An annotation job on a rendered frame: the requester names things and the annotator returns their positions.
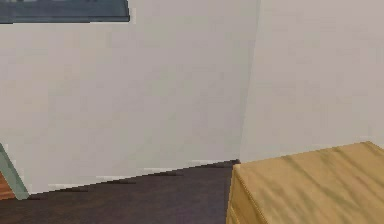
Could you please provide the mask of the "grey-green framed room door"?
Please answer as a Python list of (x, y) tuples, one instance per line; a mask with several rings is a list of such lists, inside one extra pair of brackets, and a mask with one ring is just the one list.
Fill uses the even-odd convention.
[(11, 162), (7, 152), (3, 145), (0, 143), (0, 172), (7, 181), (8, 186), (12, 190), (12, 193), (18, 200), (27, 199), (30, 194), (25, 187), (20, 175)]

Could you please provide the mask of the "dark grey framed window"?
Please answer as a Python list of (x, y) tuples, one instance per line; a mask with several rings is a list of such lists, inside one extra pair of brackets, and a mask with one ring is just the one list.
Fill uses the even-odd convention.
[(128, 0), (0, 0), (0, 24), (129, 21)]

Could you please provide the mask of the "light wooden cabinet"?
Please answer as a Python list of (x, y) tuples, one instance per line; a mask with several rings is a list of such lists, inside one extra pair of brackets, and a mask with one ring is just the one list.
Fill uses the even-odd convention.
[(236, 164), (225, 224), (384, 224), (384, 149), (367, 141)]

